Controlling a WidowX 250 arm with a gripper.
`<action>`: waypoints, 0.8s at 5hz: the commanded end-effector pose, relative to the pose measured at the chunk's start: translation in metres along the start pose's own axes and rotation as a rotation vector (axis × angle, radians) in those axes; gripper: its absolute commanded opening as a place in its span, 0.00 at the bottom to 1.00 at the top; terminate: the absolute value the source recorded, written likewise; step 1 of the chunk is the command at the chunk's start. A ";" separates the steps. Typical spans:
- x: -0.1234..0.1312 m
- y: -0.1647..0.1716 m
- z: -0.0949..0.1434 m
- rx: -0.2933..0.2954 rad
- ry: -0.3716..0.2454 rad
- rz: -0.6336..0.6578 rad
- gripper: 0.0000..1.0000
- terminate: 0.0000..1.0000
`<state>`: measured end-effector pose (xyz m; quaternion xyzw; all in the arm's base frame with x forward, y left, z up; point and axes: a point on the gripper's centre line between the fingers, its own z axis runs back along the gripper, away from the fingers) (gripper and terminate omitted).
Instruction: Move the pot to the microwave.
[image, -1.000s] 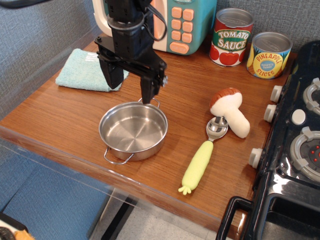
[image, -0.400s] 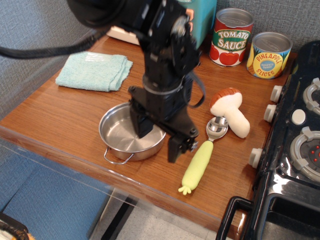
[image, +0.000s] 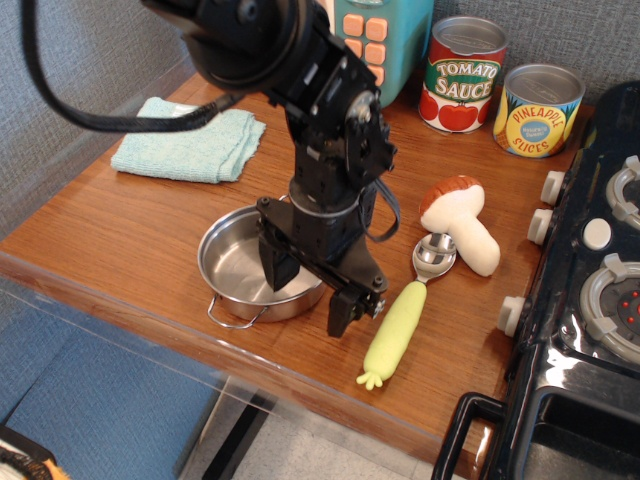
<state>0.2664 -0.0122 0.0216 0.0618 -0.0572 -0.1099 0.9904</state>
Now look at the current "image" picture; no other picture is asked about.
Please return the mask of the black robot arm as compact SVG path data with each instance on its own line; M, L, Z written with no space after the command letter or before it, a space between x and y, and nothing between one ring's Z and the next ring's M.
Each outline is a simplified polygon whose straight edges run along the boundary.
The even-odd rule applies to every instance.
M393 167L373 73L332 34L313 1L151 1L178 28L200 75L240 97L283 107L295 147L284 200L264 197L259 255L266 280L284 288L307 269L333 288L328 332L341 336L383 305L387 278L371 256L377 198L398 202L383 182Z

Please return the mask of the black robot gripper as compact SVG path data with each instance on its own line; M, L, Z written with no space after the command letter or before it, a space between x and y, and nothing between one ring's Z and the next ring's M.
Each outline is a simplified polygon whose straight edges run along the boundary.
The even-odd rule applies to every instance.
M384 306L389 282L367 246L369 240L388 238L369 231L376 197L375 192L363 192L333 212L307 209L295 197L262 197L256 203L259 257L267 284L280 291L305 268L333 288L327 332L334 338L352 321L374 317Z

